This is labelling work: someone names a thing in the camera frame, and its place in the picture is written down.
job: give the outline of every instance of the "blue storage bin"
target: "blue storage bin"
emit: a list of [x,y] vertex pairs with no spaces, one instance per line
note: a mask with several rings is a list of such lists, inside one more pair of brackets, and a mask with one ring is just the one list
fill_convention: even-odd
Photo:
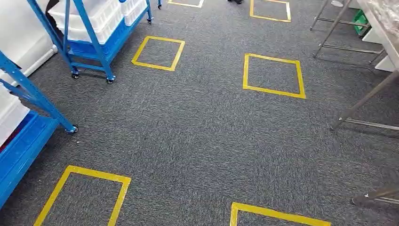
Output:
[[[100,45],[105,56],[108,56],[112,53],[111,50],[113,48],[113,45],[115,45],[118,39],[122,38],[123,33],[127,29],[128,26],[125,25],[125,18],[123,18],[119,25],[116,27],[116,29],[113,31],[107,42],[104,45]],[[91,42],[68,40],[68,44],[73,52],[96,54],[96,49],[94,49],[94,46]]]

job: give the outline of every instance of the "blue plastic crate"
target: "blue plastic crate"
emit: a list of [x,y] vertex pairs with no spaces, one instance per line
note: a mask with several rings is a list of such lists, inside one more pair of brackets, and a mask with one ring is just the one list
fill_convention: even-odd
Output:
[[0,208],[24,176],[59,122],[30,111],[19,133],[0,153]]
[[[112,53],[113,45],[115,45],[115,43],[119,38],[122,37],[124,31],[127,29],[128,26],[125,25],[125,18],[123,18],[111,36],[108,38],[107,42],[104,45],[100,45],[104,55],[108,56]],[[68,40],[68,43],[73,52],[96,54],[96,49],[94,49],[94,46],[91,42]]]

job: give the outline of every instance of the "blue metal shelf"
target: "blue metal shelf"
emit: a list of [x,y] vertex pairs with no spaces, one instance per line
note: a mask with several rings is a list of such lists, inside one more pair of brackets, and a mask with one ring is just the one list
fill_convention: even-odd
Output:
[[57,119],[30,111],[20,132],[0,153],[0,207],[5,203],[36,156],[59,125]]
[[14,131],[18,132],[17,135],[0,151],[0,208],[58,125],[61,124],[70,133],[78,131],[77,126],[72,125],[20,69],[0,51],[0,70],[9,74],[22,89],[2,79],[0,82],[14,95],[46,111],[50,117],[30,111]]
[[[147,13],[148,10],[150,10],[150,6],[147,6],[147,8],[140,14],[140,16],[129,27],[125,25],[124,19],[122,19],[122,21],[118,25],[118,27],[125,26],[125,28],[123,29],[123,33],[120,35],[120,37],[114,43],[112,43],[112,45],[111,45],[112,49],[110,51],[111,54],[108,54],[105,56],[106,62],[110,63],[115,58],[117,53],[122,48],[123,44],[126,42],[126,40],[129,38],[129,36],[132,34],[135,27],[142,20],[142,18],[144,17],[144,15]],[[92,60],[99,60],[98,55],[93,54],[93,53],[74,52],[72,49],[70,49],[68,51],[68,54],[78,56],[78,57],[88,58],[88,59],[92,59]]]
[[[107,75],[107,78],[106,78],[107,82],[113,83],[116,76],[111,71],[111,68],[110,68],[111,61],[115,58],[116,54],[122,48],[123,44],[128,39],[130,34],[133,32],[133,30],[137,26],[138,22],[143,18],[145,13],[148,14],[148,18],[147,18],[148,23],[151,24],[151,22],[153,20],[152,13],[151,13],[151,7],[150,7],[150,0],[146,0],[147,8],[145,9],[145,11],[139,16],[139,18],[131,26],[128,27],[128,29],[124,30],[121,37],[112,46],[112,50],[110,51],[110,54],[104,54],[102,46],[98,42],[98,39],[94,32],[94,29],[90,23],[90,20],[88,18],[86,11],[85,11],[82,0],[72,0],[75,3],[76,9],[78,10],[80,17],[82,18],[83,24],[90,36],[91,42],[88,42],[91,45],[90,49],[95,49],[95,53],[70,51],[67,49],[67,46],[72,41],[67,40],[67,37],[68,37],[68,30],[69,30],[68,29],[69,10],[70,10],[71,0],[66,0],[66,4],[65,4],[65,15],[67,15],[67,16],[65,17],[65,27],[64,27],[65,34],[64,34],[63,41],[61,41],[59,39],[57,33],[54,31],[53,27],[51,26],[50,22],[48,21],[47,17],[45,16],[45,14],[41,11],[36,0],[27,0],[27,1],[30,4],[30,6],[33,9],[36,16],[38,17],[38,19],[40,20],[40,22],[43,24],[47,33],[50,35],[51,40],[57,46],[60,54],[63,56],[64,60],[68,63],[69,68],[71,69],[73,78],[79,77],[79,71],[78,71],[77,67],[84,67],[84,68],[89,68],[89,69],[94,69],[94,70],[99,70],[99,71],[105,72],[105,74]],[[72,60],[72,56],[78,56],[78,57],[82,57],[82,58],[97,60],[101,63],[101,66],[95,66],[95,65],[74,62]]]

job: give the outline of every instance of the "yellow floor marking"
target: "yellow floor marking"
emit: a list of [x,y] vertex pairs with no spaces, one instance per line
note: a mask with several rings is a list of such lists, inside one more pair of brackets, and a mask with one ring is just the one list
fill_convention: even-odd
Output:
[[276,3],[283,3],[286,5],[287,8],[287,19],[286,20],[281,20],[281,19],[276,19],[276,18],[271,18],[271,17],[265,17],[265,16],[257,16],[254,15],[254,0],[251,0],[250,7],[249,7],[249,15],[251,17],[255,18],[260,18],[260,19],[266,19],[266,20],[274,20],[274,21],[280,21],[280,22],[291,22],[291,11],[289,10],[289,2],[286,1],[278,1],[278,0],[264,0],[264,1],[271,1],[271,2],[276,2]]
[[170,4],[175,4],[175,5],[180,5],[180,6],[190,6],[190,7],[201,8],[201,7],[202,7],[202,4],[204,3],[204,0],[200,0],[198,5],[190,5],[190,4],[172,2],[172,0],[169,0],[168,3],[170,3]]
[[237,226],[238,211],[245,211],[250,213],[261,214],[264,216],[279,218],[283,220],[288,220],[296,223],[311,225],[311,226],[331,226],[330,222],[308,218],[300,215],[282,213],[275,210],[246,205],[238,202],[233,202],[231,205],[231,216],[230,216],[230,226]]
[[62,174],[60,180],[58,181],[56,187],[54,188],[53,192],[51,193],[49,199],[47,200],[46,204],[44,205],[43,209],[41,210],[38,218],[36,219],[34,226],[40,226],[44,219],[46,218],[48,212],[50,211],[51,207],[54,204],[58,194],[60,193],[61,189],[63,188],[66,180],[68,179],[71,173],[79,173],[86,176],[91,176],[95,178],[102,178],[106,180],[112,180],[116,182],[122,183],[122,188],[120,189],[118,198],[116,200],[115,206],[113,208],[110,220],[108,221],[108,226],[113,226],[116,224],[116,219],[118,218],[120,208],[122,207],[123,200],[125,199],[126,192],[128,191],[128,187],[130,184],[130,178],[119,176],[112,173],[100,172],[92,169],[86,169],[78,166],[68,166],[64,173]]
[[[140,54],[141,54],[141,52],[144,49],[144,46],[147,44],[148,40],[150,40],[150,39],[161,40],[161,41],[171,41],[171,42],[180,43],[180,46],[179,46],[179,49],[177,50],[175,59],[173,60],[172,65],[170,67],[152,65],[152,64],[141,63],[141,62],[137,61],[139,56],[140,56]],[[155,37],[155,36],[147,36],[147,37],[144,38],[144,41],[141,43],[140,47],[138,48],[135,56],[132,59],[132,63],[134,65],[140,65],[140,66],[144,66],[144,67],[151,67],[151,68],[162,69],[162,70],[167,70],[167,71],[175,71],[177,62],[179,62],[180,55],[182,54],[184,45],[185,45],[185,41],[181,41],[181,40],[167,39],[167,38]]]
[[[278,91],[278,90],[273,90],[273,89],[265,89],[265,88],[260,88],[260,87],[249,86],[248,85],[249,57],[257,57],[257,58],[260,58],[260,59],[266,59],[266,60],[278,61],[278,62],[283,62],[283,63],[295,64],[295,66],[296,66],[296,76],[298,78],[299,93],[290,93],[290,92]],[[261,91],[261,92],[266,92],[266,93],[273,93],[273,94],[278,94],[278,95],[285,95],[285,96],[289,96],[289,97],[296,97],[296,98],[306,99],[305,87],[304,87],[303,78],[302,78],[301,63],[298,60],[285,60],[285,59],[273,58],[273,57],[269,57],[269,56],[262,56],[262,55],[253,54],[253,53],[246,53],[245,56],[244,56],[244,75],[243,75],[243,79],[242,79],[242,88],[243,89],[251,89],[251,90]]]

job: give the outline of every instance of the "green object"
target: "green object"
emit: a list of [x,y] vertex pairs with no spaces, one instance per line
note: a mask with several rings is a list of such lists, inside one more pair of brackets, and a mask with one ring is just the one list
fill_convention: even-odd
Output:
[[[358,13],[355,15],[352,22],[358,23],[358,24],[367,24],[368,20],[367,20],[366,16],[364,15],[363,11],[361,9],[359,9]],[[355,31],[357,34],[360,34],[361,31],[365,28],[362,26],[353,26],[353,27],[355,28]]]

